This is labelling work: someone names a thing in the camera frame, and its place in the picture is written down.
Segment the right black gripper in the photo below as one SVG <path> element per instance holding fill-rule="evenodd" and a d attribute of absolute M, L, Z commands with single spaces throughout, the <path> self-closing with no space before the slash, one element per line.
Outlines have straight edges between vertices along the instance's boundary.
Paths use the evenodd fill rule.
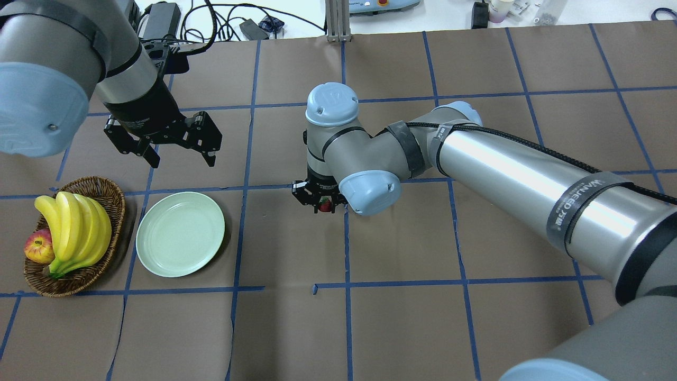
<path fill-rule="evenodd" d="M 312 206 L 318 212 L 318 204 L 322 197 L 331 198 L 331 213 L 334 214 L 339 205 L 348 205 L 345 196 L 340 193 L 339 184 L 330 175 L 320 174 L 310 164 L 307 165 L 306 181 L 294 181 L 291 193 L 304 206 Z"/>

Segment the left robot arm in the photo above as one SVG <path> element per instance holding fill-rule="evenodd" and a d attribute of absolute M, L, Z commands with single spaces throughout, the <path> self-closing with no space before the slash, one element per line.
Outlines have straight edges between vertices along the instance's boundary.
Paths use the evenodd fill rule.
<path fill-rule="evenodd" d="M 213 43 L 183 51 L 167 37 L 143 42 L 115 1 L 2 1 L 2 153 L 63 152 L 97 96 L 120 153 L 156 168 L 153 145 L 175 144 L 214 166 L 222 133 L 205 112 L 184 116 L 163 79 Z"/>

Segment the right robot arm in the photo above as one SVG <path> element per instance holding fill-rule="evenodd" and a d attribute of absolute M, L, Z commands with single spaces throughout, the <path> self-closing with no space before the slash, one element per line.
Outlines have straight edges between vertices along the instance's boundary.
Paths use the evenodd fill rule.
<path fill-rule="evenodd" d="M 503 380 L 675 380 L 675 198 L 483 126 L 466 102 L 438 106 L 371 137 L 359 101 L 334 82 L 309 93 L 303 205 L 386 210 L 401 181 L 435 167 L 614 286 L 619 311 Z"/>

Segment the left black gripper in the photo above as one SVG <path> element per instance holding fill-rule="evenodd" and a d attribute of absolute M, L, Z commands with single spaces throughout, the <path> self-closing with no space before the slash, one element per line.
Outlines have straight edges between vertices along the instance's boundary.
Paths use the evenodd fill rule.
<path fill-rule="evenodd" d="M 108 119 L 104 132 L 123 155 L 142 157 L 152 168 L 160 157 L 154 144 L 177 144 L 199 152 L 206 164 L 214 167 L 216 154 L 222 147 L 222 133 L 211 116 L 200 111 L 186 118 L 163 79 L 141 97 L 123 103 L 104 102 L 115 119 Z"/>

